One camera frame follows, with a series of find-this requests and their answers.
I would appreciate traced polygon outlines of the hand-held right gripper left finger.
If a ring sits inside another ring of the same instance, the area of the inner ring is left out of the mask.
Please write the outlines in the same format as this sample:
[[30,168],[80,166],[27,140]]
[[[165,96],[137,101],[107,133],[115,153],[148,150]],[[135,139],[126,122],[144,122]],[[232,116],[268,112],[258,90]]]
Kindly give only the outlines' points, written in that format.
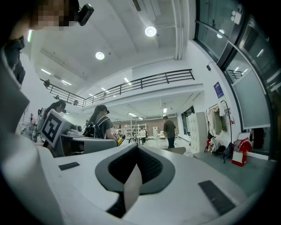
[[107,191],[98,181],[95,168],[103,159],[123,150],[115,147],[99,152],[54,158],[38,147],[40,162],[65,225],[128,225],[107,213],[118,194]]

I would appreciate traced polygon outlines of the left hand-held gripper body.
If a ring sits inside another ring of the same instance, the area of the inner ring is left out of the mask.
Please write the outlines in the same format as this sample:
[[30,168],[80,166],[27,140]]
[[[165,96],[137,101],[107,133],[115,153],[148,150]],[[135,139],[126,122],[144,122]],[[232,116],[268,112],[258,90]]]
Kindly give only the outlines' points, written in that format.
[[80,126],[67,121],[54,109],[48,113],[42,125],[41,134],[45,139],[43,147],[48,148],[54,157],[65,156],[62,138],[72,139],[84,137],[81,134]]

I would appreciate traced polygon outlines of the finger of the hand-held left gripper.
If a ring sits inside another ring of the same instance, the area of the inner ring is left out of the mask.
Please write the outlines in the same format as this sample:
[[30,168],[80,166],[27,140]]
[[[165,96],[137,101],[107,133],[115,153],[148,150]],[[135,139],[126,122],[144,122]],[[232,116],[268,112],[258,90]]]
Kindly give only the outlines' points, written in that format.
[[116,140],[90,137],[73,138],[72,142],[77,144],[78,149],[82,150],[84,154],[99,152],[118,146],[118,142]]

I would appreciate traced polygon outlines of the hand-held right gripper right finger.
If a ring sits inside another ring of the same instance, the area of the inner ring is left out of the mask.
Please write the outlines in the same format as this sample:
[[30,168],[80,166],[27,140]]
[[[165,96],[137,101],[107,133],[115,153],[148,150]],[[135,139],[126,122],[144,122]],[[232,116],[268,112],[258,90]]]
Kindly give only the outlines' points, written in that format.
[[161,192],[141,195],[123,216],[136,225],[199,225],[217,219],[199,183],[212,181],[237,206],[246,198],[245,192],[228,177],[208,164],[188,156],[156,147],[147,147],[175,166],[175,176]]

